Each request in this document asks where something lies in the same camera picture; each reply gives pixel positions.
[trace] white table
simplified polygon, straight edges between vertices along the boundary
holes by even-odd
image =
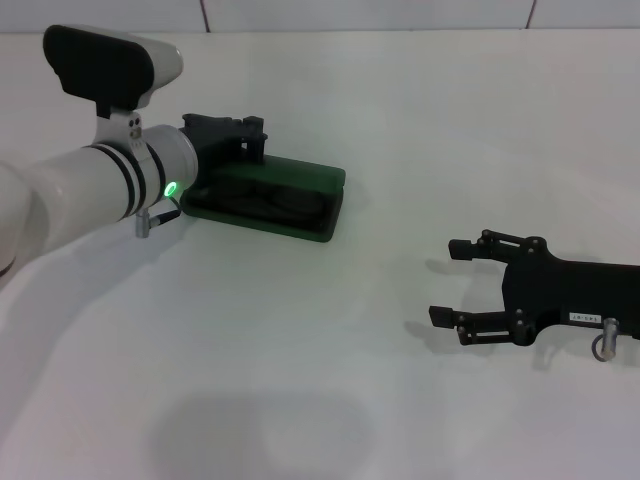
[[[157,35],[186,69],[147,125],[266,118],[268,153],[340,166],[315,244],[182,218],[106,227],[0,294],[0,478],[637,476],[638,343],[461,347],[431,304],[502,307],[483,228],[640,263],[634,31]],[[0,155],[90,143],[38,36],[0,38]]]

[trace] green base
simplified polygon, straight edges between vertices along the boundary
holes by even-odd
[[[203,194],[208,188],[208,184],[200,182],[182,195],[182,209],[187,215],[314,242],[328,242],[333,237],[342,206],[343,187],[346,180],[346,173],[340,168],[265,156],[264,164],[230,163],[213,168],[209,178],[211,184],[221,179],[232,178],[256,182],[257,185],[289,187],[320,193],[329,201],[331,209],[323,219],[321,231],[305,230],[264,218],[230,214],[195,205],[190,199],[193,200],[199,194]]]

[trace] label sticker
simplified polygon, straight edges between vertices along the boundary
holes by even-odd
[[[591,315],[589,313],[569,313],[569,321],[586,322],[586,323],[602,323],[602,316]]]

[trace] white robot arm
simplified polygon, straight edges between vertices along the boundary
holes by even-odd
[[[65,92],[96,102],[91,145],[24,169],[0,163],[0,284],[30,260],[103,225],[136,216],[136,236],[175,218],[148,208],[194,181],[193,146],[180,130],[143,129],[134,110],[182,72],[172,45],[88,27],[53,26],[47,60]]]

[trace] white wall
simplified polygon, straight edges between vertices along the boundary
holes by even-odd
[[[523,28],[532,0],[206,0],[214,31]]]
[[[133,32],[204,32],[199,0],[0,0],[0,31],[81,23]]]
[[[531,0],[206,0],[213,31],[523,28]],[[0,31],[204,31],[199,0],[0,0]]]
[[[640,27],[638,0],[538,0],[532,28]]]

